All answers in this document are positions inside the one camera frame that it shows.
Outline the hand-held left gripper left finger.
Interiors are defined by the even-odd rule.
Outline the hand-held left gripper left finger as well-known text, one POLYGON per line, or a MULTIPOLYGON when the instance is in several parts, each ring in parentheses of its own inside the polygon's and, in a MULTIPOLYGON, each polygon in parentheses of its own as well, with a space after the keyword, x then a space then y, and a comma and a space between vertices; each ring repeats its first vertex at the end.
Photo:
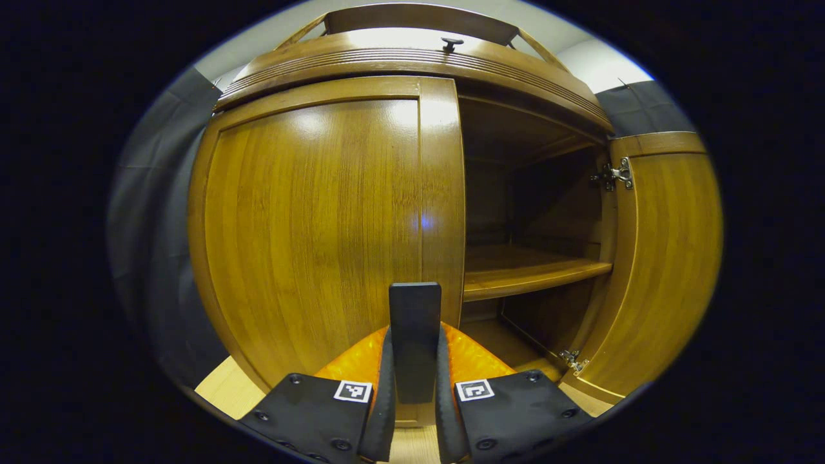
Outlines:
POLYGON ((315 375, 285 375, 240 423, 303 461, 388 461, 395 428, 390 328, 362 338, 315 375))

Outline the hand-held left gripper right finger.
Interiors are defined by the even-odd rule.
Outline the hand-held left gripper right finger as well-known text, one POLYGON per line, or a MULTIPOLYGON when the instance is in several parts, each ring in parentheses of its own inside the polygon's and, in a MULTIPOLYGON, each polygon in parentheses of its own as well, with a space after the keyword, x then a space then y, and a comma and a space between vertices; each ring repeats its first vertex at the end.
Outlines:
POLYGON ((594 423, 544 372, 513 370, 449 324, 438 336, 435 388, 443 463, 548 463, 594 423))

